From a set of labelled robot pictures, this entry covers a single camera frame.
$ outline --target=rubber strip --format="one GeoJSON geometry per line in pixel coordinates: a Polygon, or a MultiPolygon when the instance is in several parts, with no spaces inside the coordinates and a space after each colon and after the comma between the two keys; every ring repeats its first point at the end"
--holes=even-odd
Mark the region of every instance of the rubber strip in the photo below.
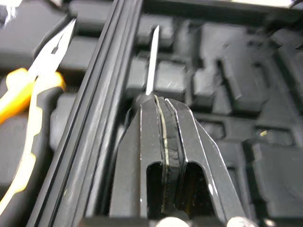
{"type": "MultiPolygon", "coordinates": [[[[99,113],[102,113],[104,109],[111,109],[111,111],[116,109],[117,112],[118,103],[120,101],[117,93],[118,91],[121,91],[122,88],[108,88],[115,86],[118,79],[122,82],[125,80],[125,72],[122,72],[126,70],[125,65],[127,64],[127,61],[122,64],[121,60],[117,61],[117,57],[113,58],[113,56],[123,55],[122,53],[125,49],[130,53],[129,49],[132,48],[132,45],[126,47],[125,44],[122,44],[133,43],[132,41],[134,39],[137,21],[133,21],[133,26],[127,26],[130,24],[130,19],[134,17],[133,10],[129,9],[130,5],[134,5],[133,2],[138,4],[141,1],[115,0],[113,2],[107,22],[101,33],[96,50],[92,56],[88,70],[71,110],[59,147],[54,155],[45,182],[27,224],[28,226],[37,226],[38,224],[48,226],[54,223],[65,191],[65,186],[70,177],[70,171],[78,151],[80,139],[83,135],[85,126],[88,127],[89,125],[87,117],[89,116],[89,113],[92,115],[97,110],[96,105],[93,104],[93,100],[99,99],[101,101],[102,108],[99,108],[99,113]],[[121,73],[117,73],[115,70],[108,71],[108,69],[114,67],[121,69],[121,73]],[[104,89],[101,90],[102,94],[100,94],[99,89],[98,97],[94,99],[96,90],[99,88],[98,85],[103,85],[104,89]],[[108,107],[108,104],[112,102],[116,104],[116,108],[108,107]]],[[[104,115],[98,117],[106,122],[107,126],[112,125],[113,127],[114,121],[108,122],[108,115],[107,117],[104,115]]],[[[69,213],[65,218],[68,218],[73,222],[71,214],[72,213],[69,213]]]]}

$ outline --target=screwdriver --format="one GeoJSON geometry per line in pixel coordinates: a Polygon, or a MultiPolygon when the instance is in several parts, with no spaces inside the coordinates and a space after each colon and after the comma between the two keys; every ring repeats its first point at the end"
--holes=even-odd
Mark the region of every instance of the screwdriver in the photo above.
{"type": "Polygon", "coordinates": [[[134,100],[135,116],[118,148],[109,215],[125,215],[122,200],[132,215],[139,212],[141,217],[188,219],[203,214],[216,215],[223,223],[233,217],[245,217],[217,144],[188,106],[159,97],[153,91],[159,34],[157,26],[152,38],[146,92],[134,100]],[[160,164],[162,173],[157,171],[157,175],[148,179],[154,164],[160,164]],[[197,169],[190,172],[191,166],[197,169]],[[160,179],[161,192],[150,191],[150,187],[157,187],[156,179],[160,179]],[[152,201],[148,201],[151,193],[157,195],[153,194],[152,201]]]}

